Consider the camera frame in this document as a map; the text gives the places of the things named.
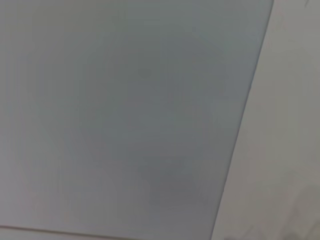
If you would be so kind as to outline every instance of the gray panel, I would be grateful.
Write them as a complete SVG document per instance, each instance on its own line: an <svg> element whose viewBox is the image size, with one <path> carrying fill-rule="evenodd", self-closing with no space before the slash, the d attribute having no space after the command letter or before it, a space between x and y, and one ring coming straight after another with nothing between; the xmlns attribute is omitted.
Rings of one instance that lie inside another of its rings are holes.
<svg viewBox="0 0 320 240"><path fill-rule="evenodd" d="M0 225L208 240L271 6L0 1Z"/></svg>

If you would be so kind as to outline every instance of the gray surface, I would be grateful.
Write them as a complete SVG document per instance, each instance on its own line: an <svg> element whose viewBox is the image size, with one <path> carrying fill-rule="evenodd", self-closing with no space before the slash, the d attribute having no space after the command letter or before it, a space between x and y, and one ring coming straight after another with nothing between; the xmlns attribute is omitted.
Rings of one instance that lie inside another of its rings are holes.
<svg viewBox="0 0 320 240"><path fill-rule="evenodd" d="M0 225L208 240L271 5L0 1Z"/></svg>

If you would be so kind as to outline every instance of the white surface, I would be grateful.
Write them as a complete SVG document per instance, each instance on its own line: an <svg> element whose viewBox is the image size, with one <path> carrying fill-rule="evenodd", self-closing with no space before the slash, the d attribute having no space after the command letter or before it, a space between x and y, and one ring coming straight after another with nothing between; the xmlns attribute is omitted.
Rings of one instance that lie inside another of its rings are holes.
<svg viewBox="0 0 320 240"><path fill-rule="evenodd" d="M2 240L116 240L114 238L88 237L78 235L55 234L38 231L25 231L0 227Z"/></svg>
<svg viewBox="0 0 320 240"><path fill-rule="evenodd" d="M319 23L318 0L274 1L212 240L289 225L304 238L319 220Z"/></svg>

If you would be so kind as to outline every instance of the white wall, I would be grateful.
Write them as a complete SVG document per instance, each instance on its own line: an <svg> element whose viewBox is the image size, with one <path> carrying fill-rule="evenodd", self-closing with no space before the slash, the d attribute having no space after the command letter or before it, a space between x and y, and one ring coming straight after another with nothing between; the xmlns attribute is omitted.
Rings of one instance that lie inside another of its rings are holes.
<svg viewBox="0 0 320 240"><path fill-rule="evenodd" d="M317 0L274 1L213 240L305 239L320 220L319 13Z"/></svg>

